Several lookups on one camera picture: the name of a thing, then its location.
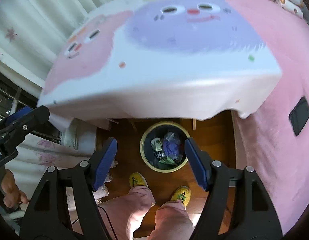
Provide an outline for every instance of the wooden floor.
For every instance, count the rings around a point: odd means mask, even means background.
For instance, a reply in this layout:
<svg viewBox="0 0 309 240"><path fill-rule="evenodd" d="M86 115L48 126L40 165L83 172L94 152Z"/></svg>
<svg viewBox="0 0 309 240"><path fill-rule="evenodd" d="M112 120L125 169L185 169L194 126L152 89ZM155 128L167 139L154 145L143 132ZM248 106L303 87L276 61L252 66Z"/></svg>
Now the wooden floor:
<svg viewBox="0 0 309 240"><path fill-rule="evenodd" d="M116 168L110 170L113 181L107 183L109 195L102 198L103 201L122 196L128 193L129 175L133 172L140 172L146 178L156 200L156 205L152 207L144 217L141 227L134 233L134 237L149 236L155 226L155 212L166 201L170 200L173 192L182 185L189 186L192 192L187 212L190 219L196 223L202 212L208 193L200 188L192 174L189 163L183 168L172 173L159 173L151 170L142 160L139 150L140 139L152 124L162 121L156 120L136 120L137 132L131 123L126 119L119 120L119 124L112 124L110 131L99 129L97 132L97 148L108 137L114 137L118 141L118 152L116 160L119 162ZM195 139L201 150L210 154L212 159L220 160L227 166L235 166L235 147L233 137L233 126L230 111L224 111L210 120L196 122L196 130L192 131L192 120L190 119L170 119L181 124ZM229 200L231 212L232 199ZM228 224L229 214L225 214L225 223L221 226L220 232L227 231L225 225Z"/></svg>

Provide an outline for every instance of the foot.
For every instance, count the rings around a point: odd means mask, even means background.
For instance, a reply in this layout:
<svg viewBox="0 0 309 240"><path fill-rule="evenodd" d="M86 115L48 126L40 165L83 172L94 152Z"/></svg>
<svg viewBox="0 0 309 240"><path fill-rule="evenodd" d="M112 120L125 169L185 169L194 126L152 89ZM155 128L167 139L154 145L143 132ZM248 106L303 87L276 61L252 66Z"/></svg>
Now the foot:
<svg viewBox="0 0 309 240"><path fill-rule="evenodd" d="M130 175L129 183L131 188L135 186L148 186L147 181L139 172L135 172Z"/></svg>
<svg viewBox="0 0 309 240"><path fill-rule="evenodd" d="M181 186L174 192L171 200L181 200L182 204L186 207L189 204L190 197L191 190L187 186Z"/></svg>

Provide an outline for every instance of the printed eyes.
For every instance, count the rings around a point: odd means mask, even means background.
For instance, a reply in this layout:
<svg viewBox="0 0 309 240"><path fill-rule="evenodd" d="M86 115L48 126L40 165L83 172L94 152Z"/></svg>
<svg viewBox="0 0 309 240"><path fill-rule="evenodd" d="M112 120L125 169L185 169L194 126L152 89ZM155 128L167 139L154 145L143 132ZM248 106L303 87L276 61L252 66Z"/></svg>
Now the printed eyes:
<svg viewBox="0 0 309 240"><path fill-rule="evenodd" d="M171 13L171 12L176 12L177 8L176 7L169 7L169 8L165 8L162 10L163 13Z"/></svg>
<svg viewBox="0 0 309 240"><path fill-rule="evenodd" d="M84 43L89 43L93 39L95 39L100 34L100 30L95 30L88 37L84 39Z"/></svg>
<svg viewBox="0 0 309 240"><path fill-rule="evenodd" d="M212 6L209 4L199 4L198 9L199 10L212 10Z"/></svg>
<svg viewBox="0 0 309 240"><path fill-rule="evenodd" d="M219 6L212 3L199 3L197 7L200 11L208 13L217 13L221 10Z"/></svg>
<svg viewBox="0 0 309 240"><path fill-rule="evenodd" d="M184 11L185 11L185 8L184 6L181 6L181 5L170 5L170 6L163 7L161 9L161 13L165 15L179 14L179 13L183 13Z"/></svg>
<svg viewBox="0 0 309 240"><path fill-rule="evenodd" d="M77 46L76 42L71 43L71 45L68 47L68 49L64 52L64 55L68 55L71 51L74 50L75 46Z"/></svg>

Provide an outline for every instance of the black cable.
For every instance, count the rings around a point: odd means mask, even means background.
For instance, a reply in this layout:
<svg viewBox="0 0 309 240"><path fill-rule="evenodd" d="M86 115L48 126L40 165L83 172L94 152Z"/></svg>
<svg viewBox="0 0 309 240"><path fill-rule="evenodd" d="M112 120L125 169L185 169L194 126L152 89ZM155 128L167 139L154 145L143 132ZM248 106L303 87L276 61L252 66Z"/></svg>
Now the black cable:
<svg viewBox="0 0 309 240"><path fill-rule="evenodd" d="M110 222L110 219L109 219L109 216L108 216L107 212L105 211L105 209L104 209L103 207L99 207L99 206L98 206L98 208L102 208L103 211L105 212L105 214L106 214L106 216L107 216L107 218L108 218L110 227L111 227L111 229L112 229L112 232L113 232L113 234L114 234L114 237L115 237L116 240L118 240L117 235L115 234L115 231L114 231L113 226L112 226L112 224L111 224L111 222ZM75 221L73 221L73 223L71 223L71 225L73 225L75 222L77 222L78 219L79 219L79 218L77 218Z"/></svg>
<svg viewBox="0 0 309 240"><path fill-rule="evenodd" d="M75 222L77 222L77 221L78 221L78 219L79 219L79 218L77 218L77 219L76 219L73 223L71 223L71 225L73 225Z"/></svg>
<svg viewBox="0 0 309 240"><path fill-rule="evenodd" d="M110 227L111 227L111 229L112 229L112 232L113 232L113 234L114 234L114 237L115 237L116 240L118 240L117 235L115 234L115 231L114 231L113 226L112 226L112 224L111 224L111 222L110 222L110 219L109 219L109 216L108 216L107 212L105 211L105 209L104 209L103 207L99 207L99 206L98 206L98 208L101 208L101 209L105 212L105 214L106 214L106 216L107 216L107 218L108 218Z"/></svg>
<svg viewBox="0 0 309 240"><path fill-rule="evenodd" d="M228 208L228 205L225 206L226 210L230 213L230 215L232 215L232 212L230 211L230 209Z"/></svg>

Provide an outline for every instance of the black rectangular patch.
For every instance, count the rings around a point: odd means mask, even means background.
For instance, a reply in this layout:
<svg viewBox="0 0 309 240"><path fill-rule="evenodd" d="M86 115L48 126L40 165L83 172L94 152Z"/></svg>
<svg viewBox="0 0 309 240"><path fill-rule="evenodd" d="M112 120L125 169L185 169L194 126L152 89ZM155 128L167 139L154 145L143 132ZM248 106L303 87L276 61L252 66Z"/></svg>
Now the black rectangular patch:
<svg viewBox="0 0 309 240"><path fill-rule="evenodd" d="M293 131L298 136L309 119L309 104L305 97L301 97L296 107L289 114Z"/></svg>

